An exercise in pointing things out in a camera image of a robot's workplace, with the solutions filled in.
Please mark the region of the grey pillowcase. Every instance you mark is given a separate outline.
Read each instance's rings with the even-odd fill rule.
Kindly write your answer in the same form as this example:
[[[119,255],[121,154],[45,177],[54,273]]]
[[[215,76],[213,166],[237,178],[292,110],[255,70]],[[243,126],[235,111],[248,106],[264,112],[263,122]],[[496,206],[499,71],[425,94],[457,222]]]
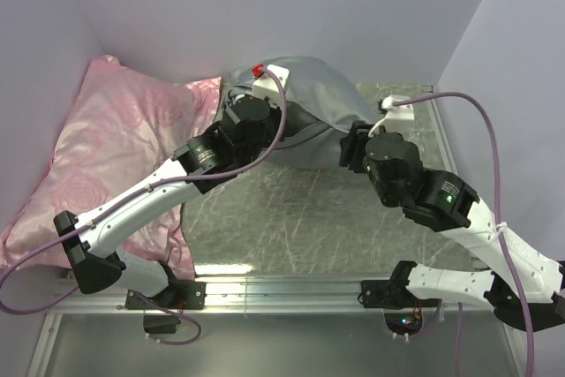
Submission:
[[[337,168],[340,140],[352,124],[377,121],[370,105],[349,79],[317,57],[276,57],[262,63],[290,71],[283,140],[266,162],[303,170]]]

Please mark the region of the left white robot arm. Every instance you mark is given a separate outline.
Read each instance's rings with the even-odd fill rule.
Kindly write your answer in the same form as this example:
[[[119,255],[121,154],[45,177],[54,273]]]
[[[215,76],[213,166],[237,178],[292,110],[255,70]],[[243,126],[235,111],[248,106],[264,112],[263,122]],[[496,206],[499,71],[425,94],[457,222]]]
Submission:
[[[88,213],[54,219],[79,290],[91,295],[119,286],[158,308],[173,305],[185,288],[164,261],[123,250],[142,227],[186,201],[210,192],[261,163],[283,136],[287,104],[251,95],[229,106],[222,119],[189,139],[150,176]]]

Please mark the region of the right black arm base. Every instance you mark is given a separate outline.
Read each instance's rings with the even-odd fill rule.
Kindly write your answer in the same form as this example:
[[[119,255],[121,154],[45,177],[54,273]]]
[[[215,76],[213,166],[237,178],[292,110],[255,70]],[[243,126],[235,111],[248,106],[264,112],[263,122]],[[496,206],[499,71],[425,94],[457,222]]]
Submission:
[[[422,301],[389,281],[362,281],[358,302],[365,309],[383,310],[385,326],[393,335],[411,337],[423,329]]]

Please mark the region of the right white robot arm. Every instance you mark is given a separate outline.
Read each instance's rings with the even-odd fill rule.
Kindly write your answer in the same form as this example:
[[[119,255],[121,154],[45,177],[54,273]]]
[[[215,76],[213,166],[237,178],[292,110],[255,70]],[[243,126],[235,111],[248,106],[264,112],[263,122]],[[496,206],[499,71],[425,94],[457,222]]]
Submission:
[[[364,280],[361,304],[401,310],[440,301],[483,306],[525,330],[524,293],[534,331],[564,322],[564,264],[539,253],[513,230],[497,225],[493,212],[458,175],[424,167],[418,147],[396,132],[372,136],[363,121],[341,139],[340,165],[365,173],[384,207],[448,238],[482,260],[485,271],[431,268],[401,260],[386,281]]]

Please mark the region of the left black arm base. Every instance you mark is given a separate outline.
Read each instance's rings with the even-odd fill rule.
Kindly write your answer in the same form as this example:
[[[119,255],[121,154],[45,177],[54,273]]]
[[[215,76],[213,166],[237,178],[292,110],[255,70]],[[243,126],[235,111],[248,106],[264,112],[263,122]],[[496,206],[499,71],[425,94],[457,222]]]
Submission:
[[[159,295],[147,298],[147,301],[129,290],[124,309],[143,312],[143,328],[149,336],[172,336],[183,321],[181,315],[204,308],[206,293],[207,284],[196,281],[174,283]]]

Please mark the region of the pink floral pillow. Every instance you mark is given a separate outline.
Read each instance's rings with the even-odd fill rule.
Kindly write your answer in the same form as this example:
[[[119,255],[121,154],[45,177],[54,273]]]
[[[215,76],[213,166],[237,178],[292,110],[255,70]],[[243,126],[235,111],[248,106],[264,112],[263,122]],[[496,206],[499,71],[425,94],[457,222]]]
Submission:
[[[47,176],[1,233],[2,268],[56,239],[58,213],[80,215],[113,200],[202,134],[214,121],[220,88],[220,78],[177,86],[112,56],[92,60]]]

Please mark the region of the aluminium side rail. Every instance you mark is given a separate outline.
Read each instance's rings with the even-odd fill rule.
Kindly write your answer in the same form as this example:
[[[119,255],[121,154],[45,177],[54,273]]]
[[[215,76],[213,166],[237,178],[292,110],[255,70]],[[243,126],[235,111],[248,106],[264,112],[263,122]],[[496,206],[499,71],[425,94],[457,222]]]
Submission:
[[[416,119],[424,165],[459,174],[438,101],[430,100],[419,104]]]

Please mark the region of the aluminium mounting rail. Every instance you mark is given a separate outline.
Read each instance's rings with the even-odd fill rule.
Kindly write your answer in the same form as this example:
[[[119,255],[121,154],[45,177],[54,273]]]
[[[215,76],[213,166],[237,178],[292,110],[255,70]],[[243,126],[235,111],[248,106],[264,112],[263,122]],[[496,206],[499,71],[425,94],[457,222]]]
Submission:
[[[202,314],[365,313],[361,283],[385,275],[203,275],[168,309]],[[131,291],[112,286],[84,295],[76,291],[49,310],[61,314],[158,313]]]

